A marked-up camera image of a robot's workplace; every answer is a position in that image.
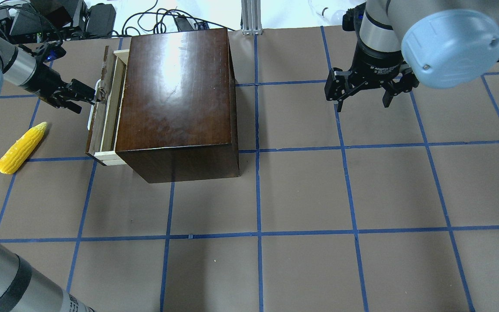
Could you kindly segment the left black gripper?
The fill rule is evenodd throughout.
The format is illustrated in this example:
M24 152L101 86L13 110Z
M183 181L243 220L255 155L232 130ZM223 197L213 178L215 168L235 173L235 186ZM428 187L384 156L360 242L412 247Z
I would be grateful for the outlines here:
M66 101L54 95L59 88L66 86L61 75L47 65L37 65L30 79L30 92L37 95L54 108L67 108L76 114L81 114L82 107L73 101ZM91 86L71 79L71 96L76 101L95 103L96 91Z

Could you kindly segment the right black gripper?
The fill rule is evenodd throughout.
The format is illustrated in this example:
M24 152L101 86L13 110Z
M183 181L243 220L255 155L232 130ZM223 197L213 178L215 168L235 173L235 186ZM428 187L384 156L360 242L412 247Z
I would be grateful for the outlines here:
M418 85L417 77L400 52L374 52L357 45L347 71L330 69L324 93L327 101L337 102L336 111L341 112L344 100L359 91L384 89L382 104L388 108L394 97L409 93Z

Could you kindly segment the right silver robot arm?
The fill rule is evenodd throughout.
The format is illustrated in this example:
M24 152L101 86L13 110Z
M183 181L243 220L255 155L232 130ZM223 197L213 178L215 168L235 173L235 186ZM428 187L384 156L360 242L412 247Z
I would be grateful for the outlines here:
M363 0L342 28L356 35L352 65L330 69L324 93L341 108L359 91L384 89L384 107L423 84L454 88L499 62L499 0Z

